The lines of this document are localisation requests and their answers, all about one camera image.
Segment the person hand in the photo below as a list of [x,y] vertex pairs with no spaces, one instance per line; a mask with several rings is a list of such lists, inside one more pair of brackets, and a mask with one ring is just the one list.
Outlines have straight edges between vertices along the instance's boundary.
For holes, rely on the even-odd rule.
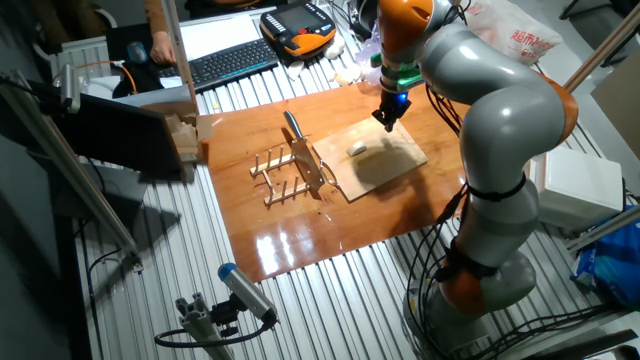
[[152,35],[150,57],[158,65],[172,66],[176,64],[172,41],[167,32],[158,31]]

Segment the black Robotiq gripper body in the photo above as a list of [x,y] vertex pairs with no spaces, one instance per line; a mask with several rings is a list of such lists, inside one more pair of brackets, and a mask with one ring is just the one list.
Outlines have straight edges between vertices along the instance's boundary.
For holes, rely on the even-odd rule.
[[380,109],[385,116],[385,120],[391,117],[401,118],[411,105],[407,92],[392,93],[387,90],[381,92]]

